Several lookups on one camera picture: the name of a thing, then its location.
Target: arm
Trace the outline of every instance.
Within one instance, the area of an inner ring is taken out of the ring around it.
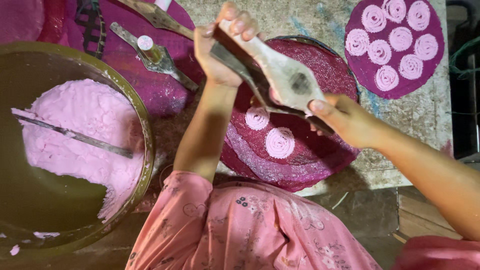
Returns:
[[[480,172],[376,119],[346,96],[314,100],[311,110],[347,143],[385,155],[468,240],[480,241]]]
[[[374,146],[464,238],[480,241],[480,172],[391,127]]]
[[[217,18],[233,21],[230,31],[248,41],[258,34],[258,24],[248,12],[238,12],[233,2],[227,2]],[[173,170],[194,172],[212,182],[222,152],[223,138],[232,114],[238,86],[238,75],[209,52],[215,40],[216,24],[195,29],[195,57],[204,70],[207,82],[187,131],[183,135],[173,163]]]
[[[208,81],[177,150],[173,169],[213,181],[237,88]]]

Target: pink floral shirt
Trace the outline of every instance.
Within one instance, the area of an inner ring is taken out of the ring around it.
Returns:
[[[415,269],[406,265],[399,262],[396,269]],[[380,267],[337,217],[309,200],[257,182],[214,189],[194,173],[175,171],[165,180],[126,269]]]

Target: wooden board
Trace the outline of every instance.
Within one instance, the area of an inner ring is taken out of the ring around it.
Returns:
[[[398,195],[398,207],[406,212],[454,231],[450,224],[448,224],[445,218],[440,214],[437,207],[431,204],[417,201],[404,195]]]
[[[453,239],[462,239],[455,231],[440,226],[434,222],[421,218],[402,209],[398,210],[400,232],[409,237],[437,235]]]

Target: bowl rim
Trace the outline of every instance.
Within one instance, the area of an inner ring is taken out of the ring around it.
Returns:
[[[121,222],[121,220],[125,218],[127,214],[129,214],[135,209],[135,207],[142,200],[152,177],[155,159],[155,137],[153,136],[150,115],[140,96],[125,78],[123,78],[118,72],[116,72],[106,63],[82,51],[53,43],[38,41],[18,41],[0,45],[0,55],[22,52],[57,54],[63,57],[70,58],[74,61],[81,62],[82,64],[90,65],[94,69],[99,70],[104,77],[109,79],[124,93],[124,95],[133,105],[140,119],[145,141],[145,157],[142,173],[134,191],[125,201],[120,210],[105,223],[102,223],[101,226],[98,226],[98,228],[92,233],[81,239],[49,248],[22,248],[22,252],[15,256],[15,259],[39,259],[48,256],[72,252],[98,241],[100,238],[111,232]]]

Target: fingernail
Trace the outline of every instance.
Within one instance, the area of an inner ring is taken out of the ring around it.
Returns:
[[[310,102],[310,109],[311,110],[323,110],[324,102],[318,99],[314,99]]]
[[[250,28],[248,28],[246,31],[244,31],[244,33],[245,33],[246,35],[253,36],[253,34],[255,33],[255,29],[253,29],[253,28],[250,27]]]
[[[245,23],[243,21],[237,21],[233,26],[233,33],[240,34],[241,28],[243,28],[244,25]]]
[[[215,29],[215,23],[209,23],[209,24],[207,24],[206,34],[207,34],[207,35],[212,34],[214,29]]]
[[[228,9],[227,12],[225,12],[225,17],[227,19],[232,20],[234,15],[235,15],[235,9]]]

